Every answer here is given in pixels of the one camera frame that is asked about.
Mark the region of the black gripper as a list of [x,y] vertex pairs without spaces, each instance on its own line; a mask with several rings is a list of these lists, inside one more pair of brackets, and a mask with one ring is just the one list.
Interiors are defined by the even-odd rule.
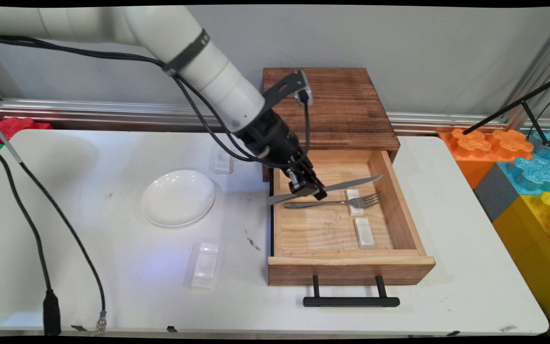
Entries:
[[288,169],[292,194],[312,196],[318,201],[327,197],[325,186],[317,177],[306,149],[301,147],[299,137],[274,111],[264,112],[244,129],[236,131],[235,137],[253,155],[251,160],[271,168]]

